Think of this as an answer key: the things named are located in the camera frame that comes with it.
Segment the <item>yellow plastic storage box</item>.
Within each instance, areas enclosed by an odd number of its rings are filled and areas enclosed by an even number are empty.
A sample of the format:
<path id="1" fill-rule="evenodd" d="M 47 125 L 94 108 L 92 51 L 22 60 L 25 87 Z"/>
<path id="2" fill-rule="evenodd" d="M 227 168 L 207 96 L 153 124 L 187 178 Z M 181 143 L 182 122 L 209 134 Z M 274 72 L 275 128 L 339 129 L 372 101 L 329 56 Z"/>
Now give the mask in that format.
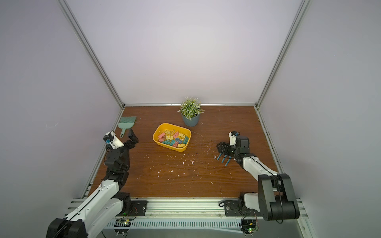
<path id="1" fill-rule="evenodd" d="M 169 123 L 158 126 L 152 138 L 159 146 L 184 152 L 190 144 L 192 133 L 189 129 Z"/>

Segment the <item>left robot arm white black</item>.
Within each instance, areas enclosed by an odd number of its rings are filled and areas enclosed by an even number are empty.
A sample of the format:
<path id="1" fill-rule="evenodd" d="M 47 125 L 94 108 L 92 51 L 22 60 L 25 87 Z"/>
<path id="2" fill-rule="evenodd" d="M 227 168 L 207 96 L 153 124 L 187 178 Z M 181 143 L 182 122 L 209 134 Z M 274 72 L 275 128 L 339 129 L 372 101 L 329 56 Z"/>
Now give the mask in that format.
<path id="1" fill-rule="evenodd" d="M 122 143 L 111 131 L 104 136 L 110 145 L 104 165 L 106 175 L 96 190 L 64 218 L 56 218 L 47 229 L 48 238 L 96 238 L 115 216 L 132 210 L 131 196 L 122 192 L 130 169 L 130 149 L 139 142 L 132 129 Z"/>

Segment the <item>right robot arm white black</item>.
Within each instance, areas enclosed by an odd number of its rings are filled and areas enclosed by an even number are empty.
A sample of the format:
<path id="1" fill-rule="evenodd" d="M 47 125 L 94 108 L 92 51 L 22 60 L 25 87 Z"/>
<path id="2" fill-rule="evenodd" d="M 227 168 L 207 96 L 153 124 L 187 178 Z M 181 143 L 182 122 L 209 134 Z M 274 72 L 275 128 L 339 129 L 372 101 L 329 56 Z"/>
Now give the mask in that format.
<path id="1" fill-rule="evenodd" d="M 258 182 L 258 192 L 241 196 L 245 208 L 258 211 L 266 221 L 299 219 L 300 209 L 290 176 L 270 169 L 251 153 L 248 137 L 231 135 L 230 142 L 220 142 L 216 148 Z"/>

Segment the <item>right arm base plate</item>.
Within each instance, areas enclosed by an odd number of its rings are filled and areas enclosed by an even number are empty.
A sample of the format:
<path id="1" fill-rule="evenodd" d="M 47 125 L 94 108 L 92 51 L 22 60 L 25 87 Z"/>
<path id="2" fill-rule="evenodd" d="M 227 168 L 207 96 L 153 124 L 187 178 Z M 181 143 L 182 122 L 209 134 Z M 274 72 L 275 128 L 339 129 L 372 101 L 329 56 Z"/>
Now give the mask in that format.
<path id="1" fill-rule="evenodd" d="M 226 217 L 260 216 L 259 211 L 247 208 L 241 200 L 222 200 L 218 206 L 224 209 Z"/>

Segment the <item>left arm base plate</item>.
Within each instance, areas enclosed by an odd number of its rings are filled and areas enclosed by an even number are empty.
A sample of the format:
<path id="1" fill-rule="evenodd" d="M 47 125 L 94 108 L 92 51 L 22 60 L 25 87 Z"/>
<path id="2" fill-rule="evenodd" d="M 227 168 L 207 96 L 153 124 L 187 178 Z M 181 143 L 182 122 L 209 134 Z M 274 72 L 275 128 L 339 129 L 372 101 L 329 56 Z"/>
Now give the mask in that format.
<path id="1" fill-rule="evenodd" d="M 128 208 L 120 212 L 117 217 L 144 217 L 147 211 L 147 200 L 133 200 Z"/>

